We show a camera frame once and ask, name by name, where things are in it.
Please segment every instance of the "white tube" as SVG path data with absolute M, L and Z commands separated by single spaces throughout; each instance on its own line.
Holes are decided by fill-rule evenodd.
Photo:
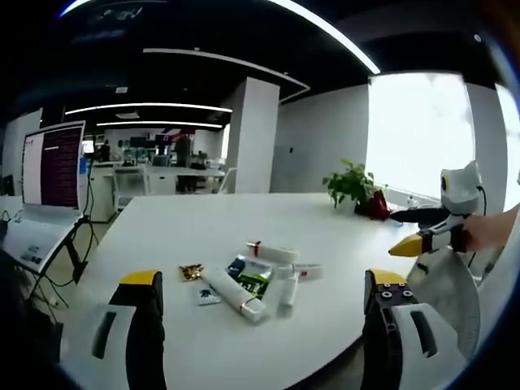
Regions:
M 228 273 L 219 268 L 205 268 L 202 278 L 247 319 L 256 323 L 267 314 L 262 301 L 240 286 Z
M 251 248 L 254 257 L 264 258 L 272 262 L 293 264 L 299 256 L 299 253 L 296 250 L 275 248 L 269 245 L 264 245 L 261 241 L 250 241 L 245 244 Z
M 293 272 L 298 273 L 300 280 L 316 280 L 323 278 L 323 266 L 321 264 L 292 264 L 280 266 L 277 270 L 280 279 L 288 279 Z
M 282 305 L 293 307 L 296 299 L 296 290 L 298 287 L 298 272 L 293 272 L 284 282 L 284 289 L 280 301 Z

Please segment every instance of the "window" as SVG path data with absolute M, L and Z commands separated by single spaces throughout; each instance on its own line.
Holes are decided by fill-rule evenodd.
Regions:
M 94 141 L 83 141 L 83 153 L 94 153 Z
M 369 86 L 366 169 L 376 184 L 440 198 L 442 169 L 475 158 L 473 117 L 461 76 L 375 76 Z
M 222 150 L 220 153 L 220 158 L 226 159 L 228 158 L 228 146 L 229 146 L 229 123 L 223 130 L 222 134 Z
M 504 210 L 509 210 L 520 202 L 520 119 L 518 109 L 511 92 L 501 85 L 496 86 L 498 100 L 504 117 L 507 142 L 507 186 L 505 188 Z

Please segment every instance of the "black ceiling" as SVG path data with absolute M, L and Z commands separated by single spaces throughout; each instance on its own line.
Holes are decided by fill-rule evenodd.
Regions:
M 338 26 L 382 72 L 460 72 L 477 84 L 497 78 L 485 45 L 474 39 L 477 24 L 454 2 L 297 2 Z M 251 67 L 186 54 L 143 53 L 144 48 L 198 48 L 287 73 L 310 86 L 292 101 L 363 84 L 370 75 L 337 41 L 267 0 L 93 0 L 57 19 L 66 5 L 40 4 L 39 18 L 26 16 L 18 30 L 6 31 L 4 39 L 11 39 L 6 58 L 12 61 L 2 73 L 3 101 L 10 103 L 5 115 L 43 106 L 45 124 L 53 124 L 63 120 L 64 111 L 103 104 L 222 106 L 246 76 L 280 85 L 281 98 L 302 91 L 290 80 Z M 420 18 L 428 23 L 414 20 Z M 32 30 L 22 29 L 25 24 Z M 120 86 L 128 92 L 116 94 Z M 87 119 L 94 125 L 121 120 L 115 114 L 125 111 L 130 110 L 89 111 L 65 119 Z M 137 111 L 141 120 L 229 120 L 229 114 L 207 110 Z

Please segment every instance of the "laptop screen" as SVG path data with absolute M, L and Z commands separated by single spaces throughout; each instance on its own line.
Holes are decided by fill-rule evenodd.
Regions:
M 79 209 L 78 170 L 84 123 L 28 135 L 24 143 L 22 195 L 25 204 Z

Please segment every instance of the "snack package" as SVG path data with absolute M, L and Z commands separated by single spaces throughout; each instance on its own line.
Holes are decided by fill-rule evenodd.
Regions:
M 269 285 L 273 267 L 239 254 L 227 267 L 227 273 L 254 297 L 262 299 Z
M 222 301 L 220 296 L 207 283 L 196 286 L 193 291 L 199 306 L 214 305 Z
M 184 282 L 192 282 L 201 278 L 201 271 L 204 269 L 202 264 L 191 264 L 180 266 L 180 276 Z

